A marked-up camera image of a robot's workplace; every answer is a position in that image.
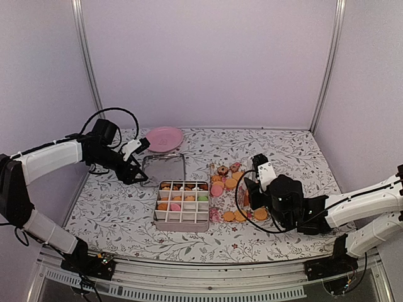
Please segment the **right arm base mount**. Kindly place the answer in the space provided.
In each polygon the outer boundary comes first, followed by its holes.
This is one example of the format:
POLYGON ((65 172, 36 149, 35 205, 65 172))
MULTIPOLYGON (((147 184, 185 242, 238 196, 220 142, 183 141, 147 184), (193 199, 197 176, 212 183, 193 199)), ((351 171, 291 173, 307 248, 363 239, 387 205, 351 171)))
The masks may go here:
POLYGON ((346 294, 353 288, 356 280, 358 263, 355 258, 334 260, 331 257, 304 262, 304 272, 309 281, 343 275, 339 279, 330 279, 322 283, 324 289, 333 296, 346 294))

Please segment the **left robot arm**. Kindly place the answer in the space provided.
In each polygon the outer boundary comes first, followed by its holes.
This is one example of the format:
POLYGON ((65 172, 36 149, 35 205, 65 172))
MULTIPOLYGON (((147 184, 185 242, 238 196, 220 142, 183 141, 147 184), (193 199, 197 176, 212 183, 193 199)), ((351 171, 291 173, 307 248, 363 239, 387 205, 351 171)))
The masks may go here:
POLYGON ((1 154, 1 216, 15 227, 49 245, 80 273, 94 264, 88 245, 56 223, 55 206, 45 210, 47 199, 61 205, 72 197, 74 165, 100 166, 115 173, 125 185, 147 180, 135 155, 149 148, 146 137, 135 136, 121 147, 113 147, 119 128, 98 119, 89 132, 80 131, 15 155, 1 154))

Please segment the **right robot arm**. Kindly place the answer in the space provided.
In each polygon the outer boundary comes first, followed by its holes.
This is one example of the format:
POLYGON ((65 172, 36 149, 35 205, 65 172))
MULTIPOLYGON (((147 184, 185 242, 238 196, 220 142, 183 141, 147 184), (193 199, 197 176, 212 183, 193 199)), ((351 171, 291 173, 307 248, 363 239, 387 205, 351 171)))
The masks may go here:
POLYGON ((304 196, 302 183, 275 175, 270 163, 256 166, 256 179, 244 177, 252 209, 265 207, 280 233, 304 235, 330 232, 352 221, 373 217, 363 228, 337 238, 333 255, 326 260, 330 274, 349 266, 373 247, 402 232, 402 167, 386 180, 345 194, 304 196))

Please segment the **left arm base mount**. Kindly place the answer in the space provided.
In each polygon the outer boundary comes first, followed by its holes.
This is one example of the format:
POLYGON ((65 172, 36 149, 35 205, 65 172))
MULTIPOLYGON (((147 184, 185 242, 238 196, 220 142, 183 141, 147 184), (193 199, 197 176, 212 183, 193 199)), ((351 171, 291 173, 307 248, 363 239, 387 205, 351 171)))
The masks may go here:
POLYGON ((115 272, 116 262, 104 260, 98 256, 85 255, 80 259, 75 255, 62 254, 63 261, 60 267, 63 270, 111 281, 115 272))

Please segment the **metal tongs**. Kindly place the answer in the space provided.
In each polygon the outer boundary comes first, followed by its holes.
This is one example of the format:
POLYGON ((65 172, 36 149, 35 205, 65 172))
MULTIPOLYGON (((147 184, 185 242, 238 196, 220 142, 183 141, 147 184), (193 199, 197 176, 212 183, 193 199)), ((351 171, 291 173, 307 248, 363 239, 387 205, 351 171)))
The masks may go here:
POLYGON ((252 210, 261 207, 261 193, 259 182, 255 179, 248 177, 244 178, 245 193, 244 193, 244 206, 249 206, 252 210))

